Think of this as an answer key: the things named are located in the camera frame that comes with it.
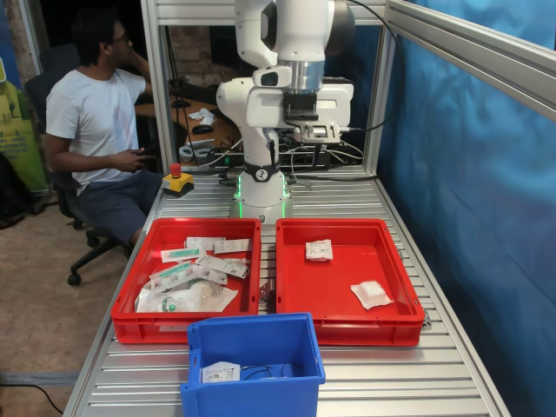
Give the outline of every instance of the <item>metal workbench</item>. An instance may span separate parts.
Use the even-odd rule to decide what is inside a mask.
[[[362,167],[355,167],[337,169],[333,174],[362,176],[364,172]],[[322,347],[327,383],[319,392],[317,415],[508,416],[487,371],[380,181],[312,183],[312,190],[299,185],[292,187],[294,216],[374,217],[386,221],[432,321],[430,328],[423,329],[419,346],[413,348]],[[181,199],[159,194],[141,242],[157,218],[228,216],[233,193],[234,189],[220,185],[216,177],[198,177],[195,190]],[[137,249],[129,259],[118,291],[136,252]],[[262,228],[261,258],[264,298],[274,286],[274,225]],[[267,309],[267,304],[260,305],[261,313],[270,313]],[[186,345],[118,343],[107,312],[64,416],[183,416],[179,386],[188,379],[188,364]]]

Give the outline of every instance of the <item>blue bin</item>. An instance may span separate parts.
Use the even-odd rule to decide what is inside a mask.
[[[185,417],[309,417],[325,381],[311,314],[272,314],[199,321],[188,327]],[[241,366],[240,380],[202,383],[217,362]]]

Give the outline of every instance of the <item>red tray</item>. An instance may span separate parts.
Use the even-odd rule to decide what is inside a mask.
[[[334,259],[305,259],[305,243],[332,241]],[[394,300],[366,310],[351,286],[377,281]],[[425,312],[387,225],[378,219],[276,223],[277,313],[309,312],[321,345],[415,346]]]
[[[135,313],[135,301],[151,274],[175,265],[162,263],[161,250],[183,248],[188,236],[252,239],[250,252],[226,254],[247,258],[250,272],[242,280],[228,277],[227,288],[238,295],[222,313]],[[254,315],[259,311],[261,222],[255,219],[160,219],[153,222],[112,308],[116,337],[121,343],[186,343],[187,326],[209,317]]]

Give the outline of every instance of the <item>man's hand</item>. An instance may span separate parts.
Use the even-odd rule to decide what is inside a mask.
[[[110,167],[122,172],[136,172],[143,169],[145,161],[155,159],[151,155],[141,155],[145,149],[128,149],[109,157]]]

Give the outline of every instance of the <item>computer mouse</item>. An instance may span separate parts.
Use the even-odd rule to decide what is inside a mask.
[[[213,132],[215,128],[212,126],[208,126],[207,124],[200,124],[199,126],[195,126],[192,128],[194,135],[204,135],[205,133]]]
[[[178,99],[172,102],[172,109],[182,109],[185,107],[189,107],[190,105],[191,105],[190,102],[186,102],[185,100]]]

